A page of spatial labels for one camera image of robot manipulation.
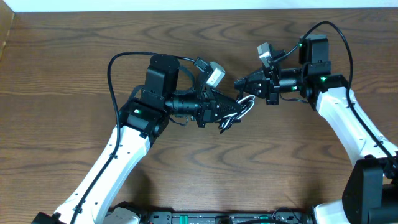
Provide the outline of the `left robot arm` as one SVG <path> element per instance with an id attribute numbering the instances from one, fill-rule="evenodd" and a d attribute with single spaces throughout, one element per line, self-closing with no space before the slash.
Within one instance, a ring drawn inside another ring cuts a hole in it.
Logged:
<path id="1" fill-rule="evenodd" d="M 192 117 L 201 128 L 242 105 L 220 93 L 206 80 L 178 90 L 179 56 L 150 52 L 145 83 L 122 106 L 114 107 L 116 127 L 107 146 L 77 189 L 53 214 L 40 212 L 34 223 L 102 223 L 130 172 L 148 153 L 170 122 L 170 116 Z"/>

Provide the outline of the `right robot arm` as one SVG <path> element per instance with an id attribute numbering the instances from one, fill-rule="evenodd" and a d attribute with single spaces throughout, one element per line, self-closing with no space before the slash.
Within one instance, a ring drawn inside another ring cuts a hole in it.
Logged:
<path id="1" fill-rule="evenodd" d="M 300 38 L 301 68 L 283 69 L 284 51 L 264 43 L 262 67 L 235 81 L 239 91 L 278 105 L 282 93 L 298 92 L 334 130 L 353 165 L 341 199 L 316 205 L 301 223 L 397 223 L 397 146 L 360 107 L 348 80 L 331 72 L 325 35 Z"/>

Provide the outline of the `cardboard box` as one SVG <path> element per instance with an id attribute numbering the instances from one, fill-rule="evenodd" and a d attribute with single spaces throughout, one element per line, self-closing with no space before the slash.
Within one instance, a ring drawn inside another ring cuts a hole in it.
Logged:
<path id="1" fill-rule="evenodd" d="M 10 29 L 14 20 L 14 11 L 1 0 L 1 18 L 0 18 L 0 56 L 2 57 L 4 49 L 6 47 L 6 41 L 10 33 Z"/>

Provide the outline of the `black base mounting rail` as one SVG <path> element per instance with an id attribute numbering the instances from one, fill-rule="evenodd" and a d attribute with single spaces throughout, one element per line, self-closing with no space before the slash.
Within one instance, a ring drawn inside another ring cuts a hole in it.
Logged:
<path id="1" fill-rule="evenodd" d="M 125 208 L 118 208 L 105 217 L 105 223 L 137 223 L 137 224 L 179 224 L 180 216 L 188 215 L 189 224 L 242 223 L 255 220 L 257 223 L 300 223 L 308 224 L 316 221 L 311 215 L 286 208 L 265 213 L 206 213 L 206 212 L 170 212 L 152 211 L 137 214 Z"/>

